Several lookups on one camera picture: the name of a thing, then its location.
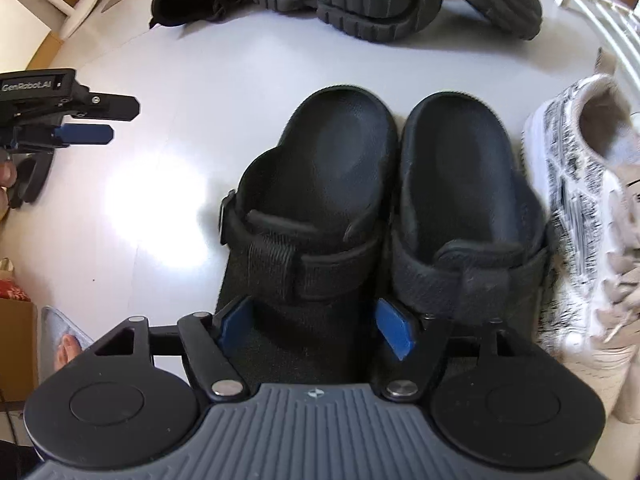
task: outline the strap buckle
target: strap buckle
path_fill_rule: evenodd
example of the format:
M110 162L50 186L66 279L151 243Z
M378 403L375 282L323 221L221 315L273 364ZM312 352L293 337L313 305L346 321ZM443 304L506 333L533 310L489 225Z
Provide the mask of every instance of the strap buckle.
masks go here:
M232 189L220 202L220 211L218 212L218 239L220 241L220 245L226 245L225 238L225 220L226 220L226 211L227 208L231 205L231 203L236 199L236 190Z

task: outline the white floor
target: white floor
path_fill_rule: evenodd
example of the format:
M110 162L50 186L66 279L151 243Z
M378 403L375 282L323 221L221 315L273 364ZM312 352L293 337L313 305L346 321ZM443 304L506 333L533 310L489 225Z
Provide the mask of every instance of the white floor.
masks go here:
M401 124L421 99L453 89L487 102L517 142L530 112L593 71L600 46L585 19L541 1L545 21L531 42L505 37L462 0L446 0L426 30L393 45L355 40L312 14L251 8L222 24L148 30L150 0L95 12L54 65L78 69L94 91L134 95L142 113L114 123L108 146L59 150L39 202L11 213L0 254L36 304L58 307L93 338L131 314L172 324L213 310L227 254L218 204L299 103L354 84ZM594 463L631 479L640 426L612 421L610 434Z

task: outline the white sneaker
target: white sneaker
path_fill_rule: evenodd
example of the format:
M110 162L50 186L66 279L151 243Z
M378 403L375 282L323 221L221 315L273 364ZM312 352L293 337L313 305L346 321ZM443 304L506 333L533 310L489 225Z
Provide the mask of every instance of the white sneaker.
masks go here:
M629 111L612 76L591 76L530 116L522 142L558 245L538 343L596 391L607 415L640 342L640 137Z
M636 132L640 132L640 114L633 114L631 121ZM631 361L614 414L618 420L627 424L640 424L640 351L636 351Z

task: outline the cable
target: cable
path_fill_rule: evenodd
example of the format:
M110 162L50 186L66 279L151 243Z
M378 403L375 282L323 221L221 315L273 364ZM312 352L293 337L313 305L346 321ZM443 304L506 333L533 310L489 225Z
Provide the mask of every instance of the cable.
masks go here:
M4 392L2 391L2 388L0 388L0 402L2 402L4 414L6 415L6 420L9 423L9 430L11 431L11 438L13 439L15 444L16 478L20 478L22 476L22 461L20 460L20 451L18 450L18 437L15 433L14 422L11 420L11 414L9 413L9 407L7 406L6 400L4 399Z

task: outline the red patterned fabric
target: red patterned fabric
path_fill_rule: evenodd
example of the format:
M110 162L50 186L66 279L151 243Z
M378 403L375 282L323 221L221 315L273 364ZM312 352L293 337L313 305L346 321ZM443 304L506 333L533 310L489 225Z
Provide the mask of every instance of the red patterned fabric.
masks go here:
M13 280L0 280L0 298L6 300L31 301L27 294Z

